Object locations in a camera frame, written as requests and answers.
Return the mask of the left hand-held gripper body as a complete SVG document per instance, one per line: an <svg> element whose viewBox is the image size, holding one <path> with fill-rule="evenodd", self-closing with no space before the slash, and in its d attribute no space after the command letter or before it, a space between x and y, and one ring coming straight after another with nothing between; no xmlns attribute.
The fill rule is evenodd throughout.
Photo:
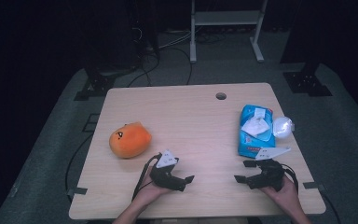
<svg viewBox="0 0 358 224"><path fill-rule="evenodd" d="M183 191L186 188L185 180L172 175L172 170L176 165L174 158L168 149L159 153L158 161L153 165L150 177L159 187Z"/></svg>

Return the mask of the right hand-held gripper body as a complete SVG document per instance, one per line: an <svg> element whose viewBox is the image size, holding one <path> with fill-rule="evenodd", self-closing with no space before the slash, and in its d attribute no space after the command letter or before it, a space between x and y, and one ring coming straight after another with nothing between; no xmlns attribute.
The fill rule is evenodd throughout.
<svg viewBox="0 0 358 224"><path fill-rule="evenodd" d="M249 188L273 187L276 191L279 191L282 188L284 170L282 165L275 161L274 158L290 150L290 147L262 147L254 159L257 164L256 167L261 169L261 173L246 178L246 184Z"/></svg>

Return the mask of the blue wet wipes pack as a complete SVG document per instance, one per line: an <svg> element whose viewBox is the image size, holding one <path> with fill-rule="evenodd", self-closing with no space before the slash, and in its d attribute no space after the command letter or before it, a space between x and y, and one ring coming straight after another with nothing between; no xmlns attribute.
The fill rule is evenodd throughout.
<svg viewBox="0 0 358 224"><path fill-rule="evenodd" d="M241 127L250 118L263 118L269 129L258 136L251 136ZM276 147L277 139L287 138L294 130L295 124L287 117L273 118L271 109L259 105L246 105L240 116L238 153L241 156L255 158L262 147Z"/></svg>

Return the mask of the white wet wipe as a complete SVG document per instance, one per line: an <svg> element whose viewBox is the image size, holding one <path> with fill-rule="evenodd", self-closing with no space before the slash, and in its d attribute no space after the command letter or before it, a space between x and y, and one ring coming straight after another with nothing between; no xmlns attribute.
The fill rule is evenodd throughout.
<svg viewBox="0 0 358 224"><path fill-rule="evenodd" d="M241 129L251 136L258 136L269 129L269 125L263 118L252 117L248 119Z"/></svg>

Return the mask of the orange plush toy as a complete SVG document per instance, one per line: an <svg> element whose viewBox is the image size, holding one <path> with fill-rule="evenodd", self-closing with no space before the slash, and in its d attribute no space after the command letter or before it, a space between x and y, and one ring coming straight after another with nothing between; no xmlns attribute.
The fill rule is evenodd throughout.
<svg viewBox="0 0 358 224"><path fill-rule="evenodd" d="M133 122L115 130L109 138L112 152L122 158L136 157L146 151L152 135L141 122Z"/></svg>

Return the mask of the person's left hand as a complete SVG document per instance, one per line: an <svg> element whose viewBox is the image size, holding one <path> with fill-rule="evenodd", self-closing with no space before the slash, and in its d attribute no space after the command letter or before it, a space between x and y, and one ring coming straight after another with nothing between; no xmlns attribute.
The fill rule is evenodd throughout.
<svg viewBox="0 0 358 224"><path fill-rule="evenodd" d="M156 201L161 195L171 192L170 189L157 186L150 177L152 167L149 166L142 178L140 187L132 200L138 207L146 209L148 205Z"/></svg>

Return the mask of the person's right hand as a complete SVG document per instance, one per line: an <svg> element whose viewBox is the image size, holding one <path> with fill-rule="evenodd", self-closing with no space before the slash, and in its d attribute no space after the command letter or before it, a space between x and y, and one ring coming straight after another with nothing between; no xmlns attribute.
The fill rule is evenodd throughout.
<svg viewBox="0 0 358 224"><path fill-rule="evenodd" d="M264 187L260 190L269 196L288 216L293 215L300 206L296 186L286 175L282 178L282 188L279 191L276 191L273 187Z"/></svg>

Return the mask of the black stand base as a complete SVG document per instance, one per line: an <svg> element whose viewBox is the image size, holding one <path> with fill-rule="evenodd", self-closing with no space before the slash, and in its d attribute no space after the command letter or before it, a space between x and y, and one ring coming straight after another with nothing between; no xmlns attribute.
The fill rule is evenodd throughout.
<svg viewBox="0 0 358 224"><path fill-rule="evenodd" d="M75 101L87 101L90 97L104 97L114 87L116 80L133 73L135 67L119 68L114 66L86 70L86 82L76 93Z"/></svg>
<svg viewBox="0 0 358 224"><path fill-rule="evenodd" d="M306 93L311 97L331 96L331 91L321 83L315 73L319 63L305 63L300 71L283 74L293 93Z"/></svg>

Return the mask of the white metal stand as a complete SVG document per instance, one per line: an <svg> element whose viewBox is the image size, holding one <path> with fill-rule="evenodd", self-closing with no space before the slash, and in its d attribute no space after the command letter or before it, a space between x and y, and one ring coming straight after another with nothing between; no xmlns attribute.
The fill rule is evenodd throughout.
<svg viewBox="0 0 358 224"><path fill-rule="evenodd" d="M266 8L269 0L262 0L261 8L258 10L242 11L197 11L196 0L191 0L190 19L190 43L189 60L192 63L197 61L196 28L201 26L228 26L228 25L254 25L255 33L250 37L255 58L259 63L264 62L264 56L258 45L258 39Z"/></svg>

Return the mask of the black table edge bracket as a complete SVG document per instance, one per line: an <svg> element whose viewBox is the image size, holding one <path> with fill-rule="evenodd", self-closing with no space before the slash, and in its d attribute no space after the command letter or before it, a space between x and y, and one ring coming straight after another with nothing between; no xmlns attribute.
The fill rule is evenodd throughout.
<svg viewBox="0 0 358 224"><path fill-rule="evenodd" d="M320 191L325 190L325 186L323 184L318 184L316 182L305 182L303 183L305 189L318 189Z"/></svg>
<svg viewBox="0 0 358 224"><path fill-rule="evenodd" d="M68 189L66 195L68 196L74 196L75 194L86 195L87 191L88 189L76 187L74 189Z"/></svg>

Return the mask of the black floor socket frame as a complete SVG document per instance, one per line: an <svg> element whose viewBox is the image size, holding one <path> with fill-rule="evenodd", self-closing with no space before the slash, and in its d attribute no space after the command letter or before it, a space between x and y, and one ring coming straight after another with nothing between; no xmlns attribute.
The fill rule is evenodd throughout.
<svg viewBox="0 0 358 224"><path fill-rule="evenodd" d="M82 132L83 133L94 133L98 120L99 120L100 115L98 113L91 113L89 114L83 128L82 128Z"/></svg>

